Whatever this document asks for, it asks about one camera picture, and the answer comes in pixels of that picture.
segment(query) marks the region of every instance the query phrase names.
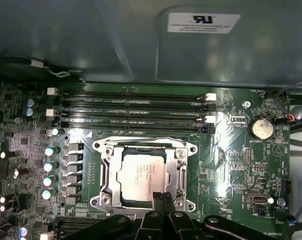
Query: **white sticker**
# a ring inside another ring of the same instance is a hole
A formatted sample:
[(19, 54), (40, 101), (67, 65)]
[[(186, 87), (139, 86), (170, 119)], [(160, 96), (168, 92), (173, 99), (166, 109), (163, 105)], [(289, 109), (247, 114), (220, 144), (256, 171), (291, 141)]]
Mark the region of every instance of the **white sticker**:
[(240, 17), (241, 15), (238, 14), (171, 12), (167, 31), (171, 33), (228, 34)]

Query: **cpu socket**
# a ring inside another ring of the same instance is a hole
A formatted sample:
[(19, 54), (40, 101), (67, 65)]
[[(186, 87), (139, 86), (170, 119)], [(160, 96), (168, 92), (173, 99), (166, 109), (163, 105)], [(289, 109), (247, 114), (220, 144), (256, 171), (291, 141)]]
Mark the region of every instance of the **cpu socket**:
[(176, 210), (194, 211), (187, 191), (187, 160), (196, 145), (168, 137), (112, 136), (95, 141), (101, 153), (101, 189), (93, 208), (143, 217), (152, 210), (153, 192), (170, 192)]

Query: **motherboard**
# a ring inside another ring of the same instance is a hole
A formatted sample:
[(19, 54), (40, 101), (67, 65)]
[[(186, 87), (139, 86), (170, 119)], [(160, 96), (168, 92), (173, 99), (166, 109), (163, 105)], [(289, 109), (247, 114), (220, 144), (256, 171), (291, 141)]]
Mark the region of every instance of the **motherboard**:
[[(281, 239), (289, 121), (274, 91), (0, 82), (0, 239), (62, 239), (111, 215), (142, 218), (170, 192)], [(281, 103), (289, 108), (289, 98)]]

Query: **gray metal surface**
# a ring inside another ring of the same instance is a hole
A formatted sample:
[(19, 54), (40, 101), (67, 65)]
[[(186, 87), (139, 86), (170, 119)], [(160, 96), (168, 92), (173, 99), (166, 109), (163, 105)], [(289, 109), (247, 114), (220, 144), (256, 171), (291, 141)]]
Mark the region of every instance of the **gray metal surface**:
[[(167, 32), (169, 13), (239, 14), (229, 34)], [(0, 56), (88, 81), (282, 86), (302, 80), (302, 0), (0, 0)]]
[[(291, 112), (298, 119), (302, 118), (302, 105), (292, 107)], [(302, 132), (292, 134), (291, 138), (302, 141)], [(302, 206), (302, 147), (291, 145), (290, 152), (290, 178), (292, 181), (290, 212), (296, 214)], [(302, 231), (295, 233), (293, 239), (302, 240)]]

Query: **black ram slot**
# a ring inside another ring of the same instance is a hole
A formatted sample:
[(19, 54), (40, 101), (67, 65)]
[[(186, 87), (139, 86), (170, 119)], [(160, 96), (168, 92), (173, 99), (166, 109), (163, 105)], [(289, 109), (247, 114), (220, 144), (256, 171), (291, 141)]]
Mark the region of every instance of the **black ram slot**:
[(86, 118), (86, 117), (103, 117), (103, 118), (111, 118), (111, 119), (116, 119), (116, 118), (123, 118), (123, 119), (154, 119), (154, 120), (181, 120), (181, 121), (191, 121), (199, 118), (200, 116), (195, 116), (195, 115), (149, 115), (149, 114), (130, 114), (130, 113), (117, 113), (117, 114), (111, 114), (107, 112), (100, 112), (100, 113), (94, 113), (94, 112), (71, 112), (71, 113), (66, 113), (70, 118), (73, 117), (81, 117), (81, 118)]
[(70, 94), (67, 98), (73, 98), (73, 97), (77, 97), (77, 98), (105, 98), (105, 99), (124, 99), (124, 98), (129, 98), (132, 100), (158, 100), (158, 101), (172, 101), (172, 102), (197, 102), (198, 101), (198, 96), (186, 96), (186, 95), (153, 95), (153, 94), (138, 94), (138, 93), (134, 93), (134, 94), (120, 94), (120, 93), (104, 93), (104, 92), (100, 92), (100, 93), (96, 93), (96, 92), (80, 92), (77, 94)]
[(70, 114), (69, 118), (72, 119), (100, 119), (100, 120), (117, 120), (117, 121), (139, 121), (139, 122), (144, 122), (144, 121), (152, 121), (152, 122), (172, 122), (172, 123), (197, 123), (196, 117), (192, 118), (175, 118), (175, 117), (168, 117), (168, 116), (131, 116), (131, 115), (125, 115), (125, 116), (120, 116), (120, 115), (99, 115), (99, 114)]
[(99, 103), (63, 103), (63, 107), (69, 108), (98, 108), (98, 109), (111, 109), (111, 110), (130, 110), (130, 111), (163, 111), (163, 112), (181, 112), (181, 113), (197, 113), (200, 106), (164, 106), (164, 105), (120, 105), (116, 104), (99, 104)]
[(136, 126), (136, 125), (107, 125), (107, 124), (94, 124), (94, 123), (72, 123), (72, 122), (68, 122), (67, 123), (68, 126), (70, 128), (83, 128), (83, 129), (110, 129), (110, 130), (127, 130), (127, 131), (141, 131), (141, 130), (145, 130), (145, 131), (169, 131), (169, 132), (181, 132), (181, 133), (197, 133), (198, 132), (198, 128), (197, 127), (192, 127), (192, 128), (179, 128), (179, 127), (168, 127), (168, 126), (163, 126), (163, 127), (160, 127), (160, 126), (156, 126), (156, 127), (153, 127), (153, 126)]

